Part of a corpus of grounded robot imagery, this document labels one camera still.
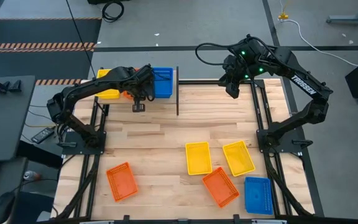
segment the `yellow basket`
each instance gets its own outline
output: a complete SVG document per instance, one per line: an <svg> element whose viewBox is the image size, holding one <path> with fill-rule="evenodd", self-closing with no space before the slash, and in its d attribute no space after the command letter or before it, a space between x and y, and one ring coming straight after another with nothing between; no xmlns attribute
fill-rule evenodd
<svg viewBox="0 0 358 224"><path fill-rule="evenodd" d="M101 78L110 71L111 69L100 69L98 71L98 78ZM118 90L106 90L101 93L96 94L101 99L111 100L111 99L118 99L119 98L119 91Z"/></svg>
<svg viewBox="0 0 358 224"><path fill-rule="evenodd" d="M255 170L255 165L244 141L223 146L223 153L234 177Z"/></svg>
<svg viewBox="0 0 358 224"><path fill-rule="evenodd" d="M186 159L189 175L212 173L208 142L186 144Z"/></svg>

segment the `orange striped tape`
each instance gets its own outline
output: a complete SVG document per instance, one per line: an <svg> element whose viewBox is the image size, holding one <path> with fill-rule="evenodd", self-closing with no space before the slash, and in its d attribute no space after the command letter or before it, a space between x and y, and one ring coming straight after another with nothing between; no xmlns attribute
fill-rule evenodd
<svg viewBox="0 0 358 224"><path fill-rule="evenodd" d="M1 20L68 20L68 19L72 19L71 17L66 17L66 18L0 18ZM76 20L78 19L102 19L100 17L79 17L79 18L74 18Z"/></svg>
<svg viewBox="0 0 358 224"><path fill-rule="evenodd" d="M95 46L92 42L85 42L84 46L82 43L71 42L71 43L0 43L1 50L7 49L75 49L75 48L86 48L92 49Z"/></svg>
<svg viewBox="0 0 358 224"><path fill-rule="evenodd" d="M74 79L51 79L51 80L37 80L35 85L74 85L81 83L80 78Z"/></svg>
<svg viewBox="0 0 358 224"><path fill-rule="evenodd" d="M84 51L84 49L0 49L0 53L4 52L72 52ZM86 51L93 52L94 49L86 49Z"/></svg>

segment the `wooden tabletop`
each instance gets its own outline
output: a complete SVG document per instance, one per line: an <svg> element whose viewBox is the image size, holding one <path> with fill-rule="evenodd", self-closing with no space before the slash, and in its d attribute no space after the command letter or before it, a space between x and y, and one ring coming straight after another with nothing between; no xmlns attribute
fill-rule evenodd
<svg viewBox="0 0 358 224"><path fill-rule="evenodd" d="M265 79L265 86L273 120L288 118L280 80ZM104 101L112 105L106 121L106 149L100 159L92 219L122 220L124 215L136 220L232 218L233 214L241 218L270 217L245 210L245 176L267 176L257 145L257 122L250 86L241 85L236 100L216 85L180 85L179 96L179 116L176 115L175 95L171 100L146 103L144 113L132 113L132 102L125 99ZM92 104L93 97L77 102L75 116L89 123ZM233 177L222 146L240 140L246 142L256 170ZM185 144L201 141L209 142L213 169L222 167L240 192L240 196L224 208L216 205L203 185L204 175L187 173ZM282 154L281 158L288 188L309 212L313 212L302 162L291 154ZM59 212L77 191L82 160L83 156L76 156L60 173L55 197ZM130 164L139 191L116 203L106 171L124 162ZM280 210L284 211L279 190L277 195ZM81 214L85 214L85 208L83 203Z"/></svg>

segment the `blue basket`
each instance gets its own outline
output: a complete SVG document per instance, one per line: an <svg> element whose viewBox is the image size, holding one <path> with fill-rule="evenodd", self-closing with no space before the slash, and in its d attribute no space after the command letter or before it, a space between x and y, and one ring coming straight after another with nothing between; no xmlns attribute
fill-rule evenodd
<svg viewBox="0 0 358 224"><path fill-rule="evenodd" d="M169 98L173 90L173 68L153 68L156 98Z"/></svg>
<svg viewBox="0 0 358 224"><path fill-rule="evenodd" d="M261 177L246 177L246 210L248 213L273 215L270 180Z"/></svg>

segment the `gray floor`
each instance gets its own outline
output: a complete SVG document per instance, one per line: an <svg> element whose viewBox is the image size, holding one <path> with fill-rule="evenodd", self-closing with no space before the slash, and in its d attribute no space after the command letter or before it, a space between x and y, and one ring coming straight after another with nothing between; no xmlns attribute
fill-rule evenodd
<svg viewBox="0 0 358 224"><path fill-rule="evenodd" d="M102 6L91 6L85 0L69 0L75 17L100 16ZM268 0L273 19L280 13L278 0ZM258 0L132 0L124 2L126 11L120 21L102 23L97 47L186 46L202 42L235 43L250 33L272 44L262 1ZM355 14L355 0L298 0L290 1L286 12L290 19L301 24L303 36L314 45L358 45L358 26L326 24L330 14ZM0 17L69 17L62 0L5 0ZM274 21L281 45L306 45L298 36L296 25ZM332 52L358 63L358 51ZM228 52L204 51L201 56L212 62L221 62ZM336 58L317 52L295 52L300 64L334 90L324 123L305 125L305 136L313 140L311 161L318 190L327 217L358 218L358 105L352 99L344 77L354 68ZM114 68L119 65L140 67L151 63L160 67L180 67L181 78L219 78L220 67L199 62L193 51L161 52L95 52L94 68ZM309 98L298 87L292 86L298 109ZM45 105L54 93L63 87L38 86L33 105ZM33 112L47 115L45 108ZM27 124L43 125L50 122L31 114ZM31 137L41 128L25 128ZM49 142L45 148L52 149ZM56 172L38 164L30 169L53 177ZM53 194L53 184L28 186L29 191Z"/></svg>

